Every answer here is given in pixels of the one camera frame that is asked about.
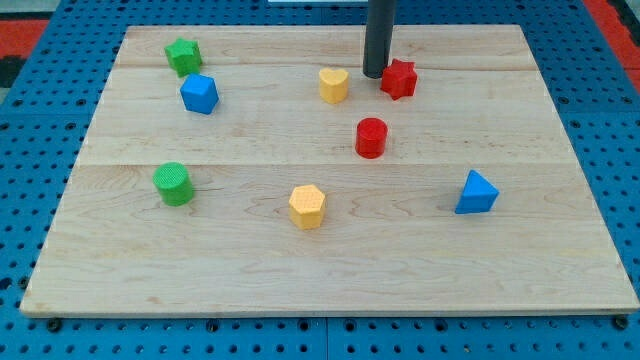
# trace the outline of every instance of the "blue triangular prism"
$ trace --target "blue triangular prism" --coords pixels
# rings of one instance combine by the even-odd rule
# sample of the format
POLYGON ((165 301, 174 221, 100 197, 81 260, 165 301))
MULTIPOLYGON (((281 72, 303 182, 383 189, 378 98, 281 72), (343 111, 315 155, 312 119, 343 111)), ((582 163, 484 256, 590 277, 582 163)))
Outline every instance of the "blue triangular prism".
POLYGON ((456 206, 456 214, 487 212, 500 194, 487 179, 475 170, 469 171, 467 182, 462 189, 460 201, 456 206))

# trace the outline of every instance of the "toy block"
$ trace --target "toy block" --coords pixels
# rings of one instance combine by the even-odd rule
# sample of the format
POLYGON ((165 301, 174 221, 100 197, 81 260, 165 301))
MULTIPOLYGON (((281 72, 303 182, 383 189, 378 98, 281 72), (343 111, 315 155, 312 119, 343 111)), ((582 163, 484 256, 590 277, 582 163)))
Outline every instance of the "toy block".
POLYGON ((375 159, 384 153, 387 142, 387 124, 378 118, 366 118, 356 128, 356 152, 366 159, 375 159))
POLYGON ((418 74, 414 70, 415 63, 393 59, 391 66, 382 71, 380 89, 393 100, 403 96, 413 96, 418 82, 418 74))
POLYGON ((320 77, 320 97, 329 104, 337 104, 347 98, 349 93, 349 73, 344 69, 324 68, 320 77))
POLYGON ((326 196, 315 185, 298 186, 289 198, 289 218, 301 230, 320 227, 326 208, 326 196))
POLYGON ((193 198, 189 172, 180 163, 169 162, 159 166, 153 174, 153 184, 162 201, 169 206, 184 205, 193 198))
POLYGON ((184 106, 189 111, 211 114, 218 103, 218 89, 213 78, 191 74, 180 87, 184 106))
POLYGON ((491 210, 500 192, 475 170, 469 171, 467 182, 462 189, 456 214, 471 214, 491 210))
POLYGON ((188 74, 198 74, 202 57, 197 41, 177 38, 171 45, 164 48, 169 66, 178 73, 178 77, 188 74))

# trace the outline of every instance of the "black pole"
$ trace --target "black pole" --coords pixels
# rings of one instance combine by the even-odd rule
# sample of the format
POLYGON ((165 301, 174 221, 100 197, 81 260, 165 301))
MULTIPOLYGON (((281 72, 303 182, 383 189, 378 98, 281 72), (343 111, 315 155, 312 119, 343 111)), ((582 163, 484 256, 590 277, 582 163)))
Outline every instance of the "black pole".
POLYGON ((362 72, 367 77, 381 78, 382 70, 389 64, 396 2, 397 0, 369 0, 362 64, 362 72))

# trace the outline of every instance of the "green block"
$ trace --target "green block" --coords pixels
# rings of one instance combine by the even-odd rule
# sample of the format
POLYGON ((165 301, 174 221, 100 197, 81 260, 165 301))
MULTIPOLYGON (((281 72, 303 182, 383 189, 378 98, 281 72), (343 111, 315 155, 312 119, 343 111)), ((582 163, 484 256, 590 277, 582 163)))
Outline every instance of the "green block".
POLYGON ((184 205, 193 198, 189 172, 180 163, 169 162, 158 167, 153 174, 153 184, 169 206, 184 205))
POLYGON ((171 45, 164 48, 169 66, 174 69, 179 77, 189 74, 199 74, 202 57, 197 41, 177 38, 171 45))

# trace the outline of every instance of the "wood grain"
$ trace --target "wood grain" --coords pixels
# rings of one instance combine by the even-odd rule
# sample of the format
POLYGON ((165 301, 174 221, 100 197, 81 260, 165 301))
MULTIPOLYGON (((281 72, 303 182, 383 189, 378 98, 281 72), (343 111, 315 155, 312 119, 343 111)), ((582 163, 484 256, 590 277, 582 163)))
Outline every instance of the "wood grain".
POLYGON ((21 309, 35 317, 486 316, 640 305, 517 26, 399 26, 416 96, 360 71, 361 27, 132 27, 21 309), (184 111, 162 48, 197 39, 221 101, 184 111), (349 97, 318 96, 344 67, 349 97), (387 152, 353 151, 379 116, 387 152), (188 165, 169 208, 155 168, 188 165), (501 191, 453 213, 469 169, 501 191), (323 225, 288 219, 294 186, 323 225))

